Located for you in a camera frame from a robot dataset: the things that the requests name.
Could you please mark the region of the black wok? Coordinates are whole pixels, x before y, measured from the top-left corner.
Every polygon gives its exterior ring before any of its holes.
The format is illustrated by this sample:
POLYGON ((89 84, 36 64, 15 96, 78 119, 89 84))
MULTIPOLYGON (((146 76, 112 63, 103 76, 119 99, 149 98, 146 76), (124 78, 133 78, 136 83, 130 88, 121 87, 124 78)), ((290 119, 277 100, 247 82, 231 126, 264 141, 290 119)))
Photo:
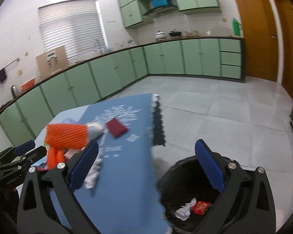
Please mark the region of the black wok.
POLYGON ((177 38, 177 37, 181 37, 182 32, 181 31, 177 31, 177 30, 172 30, 169 32, 169 36, 171 38, 177 38))

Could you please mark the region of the green thermos bottle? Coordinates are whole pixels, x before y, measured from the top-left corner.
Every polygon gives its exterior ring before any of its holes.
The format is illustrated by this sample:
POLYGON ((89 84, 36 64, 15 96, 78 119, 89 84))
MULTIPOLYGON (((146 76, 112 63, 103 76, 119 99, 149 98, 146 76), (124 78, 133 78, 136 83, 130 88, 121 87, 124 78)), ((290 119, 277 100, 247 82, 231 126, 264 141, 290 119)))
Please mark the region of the green thermos bottle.
POLYGON ((234 36, 241 36, 241 24, 238 22, 236 18, 232 19, 232 27, 233 27, 233 34, 234 36))

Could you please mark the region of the green lower kitchen cabinets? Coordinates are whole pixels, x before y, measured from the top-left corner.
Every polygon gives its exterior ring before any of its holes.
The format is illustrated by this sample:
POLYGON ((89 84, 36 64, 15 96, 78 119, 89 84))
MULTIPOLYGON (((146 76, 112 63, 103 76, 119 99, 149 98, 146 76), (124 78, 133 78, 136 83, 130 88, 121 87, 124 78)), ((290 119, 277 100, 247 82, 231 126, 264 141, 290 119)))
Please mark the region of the green lower kitchen cabinets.
POLYGON ((35 84, 0 110, 14 146, 35 139, 62 111, 102 101, 152 75, 245 81, 241 37, 189 37, 125 48, 70 66, 35 84))

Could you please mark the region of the brown wooden door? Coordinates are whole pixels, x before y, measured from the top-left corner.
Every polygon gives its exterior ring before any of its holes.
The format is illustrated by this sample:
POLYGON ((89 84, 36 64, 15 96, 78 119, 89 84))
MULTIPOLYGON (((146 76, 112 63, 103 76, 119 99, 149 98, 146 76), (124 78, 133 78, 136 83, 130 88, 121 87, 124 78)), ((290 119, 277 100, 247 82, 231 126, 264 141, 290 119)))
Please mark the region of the brown wooden door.
POLYGON ((276 82, 278 39, 269 0, 236 0, 246 47, 246 75, 276 82))
POLYGON ((289 0, 274 0, 282 30, 284 66, 282 86, 293 99, 293 5, 289 0))

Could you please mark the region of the white window blinds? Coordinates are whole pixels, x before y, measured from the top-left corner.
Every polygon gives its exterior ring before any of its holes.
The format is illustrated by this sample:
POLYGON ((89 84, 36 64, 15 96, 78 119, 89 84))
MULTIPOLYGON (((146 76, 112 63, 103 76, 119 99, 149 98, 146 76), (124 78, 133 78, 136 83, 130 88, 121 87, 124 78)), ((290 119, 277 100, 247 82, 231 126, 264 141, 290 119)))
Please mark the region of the white window blinds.
POLYGON ((70 0, 38 8, 44 51, 63 46, 71 59, 108 47, 97 0, 70 0))

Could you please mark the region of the brown cardboard box on counter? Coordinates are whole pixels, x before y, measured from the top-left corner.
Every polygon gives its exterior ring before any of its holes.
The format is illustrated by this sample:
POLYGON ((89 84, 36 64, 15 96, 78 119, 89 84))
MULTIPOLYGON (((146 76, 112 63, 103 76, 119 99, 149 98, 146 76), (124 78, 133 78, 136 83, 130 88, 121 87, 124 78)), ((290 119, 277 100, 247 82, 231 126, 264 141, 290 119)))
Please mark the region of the brown cardboard box on counter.
POLYGON ((64 46, 44 52, 36 57, 36 62, 41 79, 46 79, 69 65, 64 46))

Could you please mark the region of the dark hanging towel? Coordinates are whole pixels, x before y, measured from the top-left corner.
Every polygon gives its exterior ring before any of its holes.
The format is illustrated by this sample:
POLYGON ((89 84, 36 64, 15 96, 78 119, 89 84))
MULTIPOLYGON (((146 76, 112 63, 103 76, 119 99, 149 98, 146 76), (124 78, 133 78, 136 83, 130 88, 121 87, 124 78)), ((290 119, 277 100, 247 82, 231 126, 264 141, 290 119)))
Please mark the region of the dark hanging towel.
POLYGON ((4 83, 7 79, 7 73, 6 73, 6 69, 2 68, 0 70, 0 84, 4 83))

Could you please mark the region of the white tissue in bin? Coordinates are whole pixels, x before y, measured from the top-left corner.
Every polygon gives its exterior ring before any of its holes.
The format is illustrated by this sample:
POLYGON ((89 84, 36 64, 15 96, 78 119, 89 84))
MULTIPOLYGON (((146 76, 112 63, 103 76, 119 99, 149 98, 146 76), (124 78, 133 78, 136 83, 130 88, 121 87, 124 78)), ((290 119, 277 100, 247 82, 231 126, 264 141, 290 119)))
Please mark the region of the white tissue in bin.
POLYGON ((186 221, 190 217, 190 213, 194 205, 196 204, 197 200, 193 198, 189 203, 186 203, 184 206, 182 206, 180 209, 175 211, 175 217, 186 221))

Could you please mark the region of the black trash bin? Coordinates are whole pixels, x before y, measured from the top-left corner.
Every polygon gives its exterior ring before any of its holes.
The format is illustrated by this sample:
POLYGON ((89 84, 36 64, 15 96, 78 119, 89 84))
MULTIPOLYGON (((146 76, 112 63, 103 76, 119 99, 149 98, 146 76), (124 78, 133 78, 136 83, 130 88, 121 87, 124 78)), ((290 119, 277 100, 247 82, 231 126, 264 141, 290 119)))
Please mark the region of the black trash bin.
POLYGON ((196 156, 178 161, 158 182, 160 202, 164 207, 164 216, 172 233, 195 233, 195 229, 206 217, 190 213, 189 219, 182 221, 175 217, 175 211, 193 198, 197 201, 216 201, 220 193, 213 189, 196 156))

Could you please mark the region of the orange foam fruit net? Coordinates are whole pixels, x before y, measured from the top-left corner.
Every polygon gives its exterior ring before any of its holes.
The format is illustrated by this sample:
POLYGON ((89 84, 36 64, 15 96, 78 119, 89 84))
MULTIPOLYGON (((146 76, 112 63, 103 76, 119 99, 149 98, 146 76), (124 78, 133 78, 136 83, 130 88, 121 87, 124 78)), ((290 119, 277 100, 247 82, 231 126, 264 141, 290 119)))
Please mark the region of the orange foam fruit net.
POLYGON ((45 142, 56 148, 81 149, 88 143, 88 128, 78 124, 48 124, 45 142))

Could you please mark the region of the red plastic basin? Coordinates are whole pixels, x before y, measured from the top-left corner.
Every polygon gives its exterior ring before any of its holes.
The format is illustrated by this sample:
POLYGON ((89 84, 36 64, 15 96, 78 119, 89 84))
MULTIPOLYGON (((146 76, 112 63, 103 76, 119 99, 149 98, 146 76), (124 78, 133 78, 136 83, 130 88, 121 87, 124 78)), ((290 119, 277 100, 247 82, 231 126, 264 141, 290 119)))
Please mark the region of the red plastic basin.
POLYGON ((26 83, 24 83, 24 84, 21 86, 21 90, 22 90, 23 92, 25 92, 25 91, 31 89, 31 88, 34 87, 34 86, 35 86, 35 78, 30 79, 29 81, 27 81, 26 83))

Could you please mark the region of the dark red small packet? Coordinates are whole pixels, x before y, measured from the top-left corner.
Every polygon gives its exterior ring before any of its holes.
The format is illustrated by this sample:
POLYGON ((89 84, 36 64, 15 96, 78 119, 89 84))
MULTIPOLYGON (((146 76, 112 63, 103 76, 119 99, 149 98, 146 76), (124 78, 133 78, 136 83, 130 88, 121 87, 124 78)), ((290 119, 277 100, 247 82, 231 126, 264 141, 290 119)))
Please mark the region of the dark red small packet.
POLYGON ((108 121, 106 123, 106 127, 115 139, 121 137, 129 131, 129 129, 116 118, 112 118, 108 121))

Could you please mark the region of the range hood with blue box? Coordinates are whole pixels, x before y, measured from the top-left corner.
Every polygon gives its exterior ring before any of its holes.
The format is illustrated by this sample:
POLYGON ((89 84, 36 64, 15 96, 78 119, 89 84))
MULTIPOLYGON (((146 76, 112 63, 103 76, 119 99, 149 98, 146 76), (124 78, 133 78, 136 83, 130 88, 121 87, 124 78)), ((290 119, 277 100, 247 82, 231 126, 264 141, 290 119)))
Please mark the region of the range hood with blue box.
POLYGON ((157 18, 178 10, 171 0, 142 0, 141 10, 144 16, 157 18))

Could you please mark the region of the white tissue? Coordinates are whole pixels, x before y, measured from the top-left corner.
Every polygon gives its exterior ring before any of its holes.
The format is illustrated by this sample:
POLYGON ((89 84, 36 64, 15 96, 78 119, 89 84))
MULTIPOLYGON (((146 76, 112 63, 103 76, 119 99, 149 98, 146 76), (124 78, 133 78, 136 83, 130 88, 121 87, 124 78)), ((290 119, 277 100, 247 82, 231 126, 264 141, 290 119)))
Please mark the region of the white tissue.
POLYGON ((102 162, 103 162, 103 158, 99 156, 98 158, 96 158, 96 160, 92 164, 83 183, 85 188, 92 189, 95 186, 96 179, 99 177, 102 162))
POLYGON ((182 206, 180 209, 175 211, 175 217, 186 221, 190 217, 190 213, 194 205, 196 204, 197 200, 193 198, 189 203, 186 203, 184 206, 182 206))

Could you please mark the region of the white cooking pot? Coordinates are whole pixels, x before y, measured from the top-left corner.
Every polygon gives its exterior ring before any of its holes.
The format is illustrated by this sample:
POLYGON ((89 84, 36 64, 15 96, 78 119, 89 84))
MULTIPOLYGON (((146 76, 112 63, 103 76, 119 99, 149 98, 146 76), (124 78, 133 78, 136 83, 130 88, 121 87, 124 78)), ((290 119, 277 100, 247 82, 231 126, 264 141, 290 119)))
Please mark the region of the white cooking pot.
POLYGON ((165 32, 162 32, 162 31, 158 31, 155 33, 155 39, 156 41, 163 41, 166 39, 166 35, 165 35, 165 32))

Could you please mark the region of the red packet in bin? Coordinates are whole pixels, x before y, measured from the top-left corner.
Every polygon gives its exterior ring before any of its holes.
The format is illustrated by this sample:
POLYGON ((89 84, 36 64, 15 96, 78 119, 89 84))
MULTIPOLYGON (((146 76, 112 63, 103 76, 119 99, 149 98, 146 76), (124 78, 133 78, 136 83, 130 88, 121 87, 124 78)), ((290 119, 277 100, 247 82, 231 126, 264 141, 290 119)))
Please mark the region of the red packet in bin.
POLYGON ((192 207, 192 212, 197 215, 204 215, 211 206, 212 204, 210 202, 197 201, 192 207))

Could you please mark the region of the white plastic bottle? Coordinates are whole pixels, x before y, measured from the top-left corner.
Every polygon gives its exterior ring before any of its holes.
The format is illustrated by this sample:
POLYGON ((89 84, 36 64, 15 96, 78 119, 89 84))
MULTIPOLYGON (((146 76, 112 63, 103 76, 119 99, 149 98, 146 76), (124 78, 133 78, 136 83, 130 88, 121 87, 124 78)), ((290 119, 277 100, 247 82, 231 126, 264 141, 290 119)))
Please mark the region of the white plastic bottle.
POLYGON ((89 140, 101 137, 105 130, 99 123, 87 123, 86 126, 89 140))

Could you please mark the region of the blue patterned tablecloth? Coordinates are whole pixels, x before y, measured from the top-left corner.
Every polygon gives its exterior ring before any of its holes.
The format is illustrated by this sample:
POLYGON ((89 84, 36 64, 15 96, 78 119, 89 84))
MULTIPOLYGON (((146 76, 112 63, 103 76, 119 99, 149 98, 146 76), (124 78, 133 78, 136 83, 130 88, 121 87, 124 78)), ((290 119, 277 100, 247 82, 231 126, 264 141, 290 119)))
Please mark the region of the blue patterned tablecloth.
POLYGON ((104 125, 116 118, 129 131, 114 138, 105 131, 99 139, 102 163, 93 188, 74 195, 101 233, 168 233, 156 188, 152 161, 155 112, 159 97, 141 94, 78 107, 57 114, 52 123, 104 125))

